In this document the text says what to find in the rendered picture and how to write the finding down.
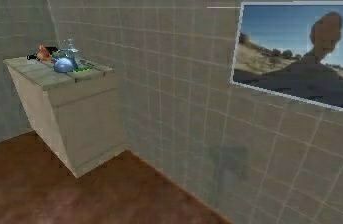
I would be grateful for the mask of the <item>blue round bowl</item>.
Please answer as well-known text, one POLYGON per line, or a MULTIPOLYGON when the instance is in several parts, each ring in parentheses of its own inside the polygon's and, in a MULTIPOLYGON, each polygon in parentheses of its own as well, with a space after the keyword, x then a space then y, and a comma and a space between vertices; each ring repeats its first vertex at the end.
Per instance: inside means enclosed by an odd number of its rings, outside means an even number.
POLYGON ((54 70, 58 73, 67 73, 72 72, 73 70, 77 69, 78 65, 73 58, 59 58, 54 63, 54 70))

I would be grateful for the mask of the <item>framed landscape picture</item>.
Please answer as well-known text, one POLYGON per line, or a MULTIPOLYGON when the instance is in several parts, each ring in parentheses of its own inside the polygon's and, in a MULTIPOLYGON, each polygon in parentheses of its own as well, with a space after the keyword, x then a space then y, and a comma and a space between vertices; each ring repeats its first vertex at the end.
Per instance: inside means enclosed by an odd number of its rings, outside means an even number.
POLYGON ((343 111, 343 0, 242 3, 230 82, 343 111))

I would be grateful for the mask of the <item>beige cupboard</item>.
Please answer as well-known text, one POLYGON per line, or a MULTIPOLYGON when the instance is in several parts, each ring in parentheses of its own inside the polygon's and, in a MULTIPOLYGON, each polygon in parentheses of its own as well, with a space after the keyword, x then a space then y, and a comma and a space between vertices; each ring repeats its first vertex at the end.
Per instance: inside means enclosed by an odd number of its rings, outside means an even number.
POLYGON ((79 178, 125 150, 114 69, 57 73, 48 62, 6 59, 32 129, 79 178))

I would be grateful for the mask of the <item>green flat object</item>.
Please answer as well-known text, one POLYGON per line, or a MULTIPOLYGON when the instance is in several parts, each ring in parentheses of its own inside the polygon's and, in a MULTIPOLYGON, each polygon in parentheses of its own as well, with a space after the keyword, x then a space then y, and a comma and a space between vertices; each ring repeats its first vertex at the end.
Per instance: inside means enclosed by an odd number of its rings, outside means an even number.
POLYGON ((94 67, 94 65, 92 63, 85 61, 85 60, 80 60, 77 63, 77 67, 74 69, 74 72, 78 73, 78 72, 87 71, 87 70, 92 69, 93 67, 94 67))

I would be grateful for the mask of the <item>orange toy figure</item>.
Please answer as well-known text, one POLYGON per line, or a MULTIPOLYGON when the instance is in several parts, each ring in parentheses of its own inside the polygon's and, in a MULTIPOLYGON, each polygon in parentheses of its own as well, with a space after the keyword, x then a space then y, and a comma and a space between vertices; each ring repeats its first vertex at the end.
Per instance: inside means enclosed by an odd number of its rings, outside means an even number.
POLYGON ((51 60, 51 53, 44 45, 39 46, 38 53, 37 53, 37 59, 39 61, 50 61, 51 60))

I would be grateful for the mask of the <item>clear glass bottle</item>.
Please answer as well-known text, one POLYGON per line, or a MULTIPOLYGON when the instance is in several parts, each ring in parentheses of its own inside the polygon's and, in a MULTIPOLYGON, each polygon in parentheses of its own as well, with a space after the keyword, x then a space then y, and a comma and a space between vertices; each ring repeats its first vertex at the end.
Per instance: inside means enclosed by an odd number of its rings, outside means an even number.
POLYGON ((78 49, 75 47, 74 40, 72 38, 68 38, 63 41, 62 50, 69 58, 75 58, 78 54, 78 49))

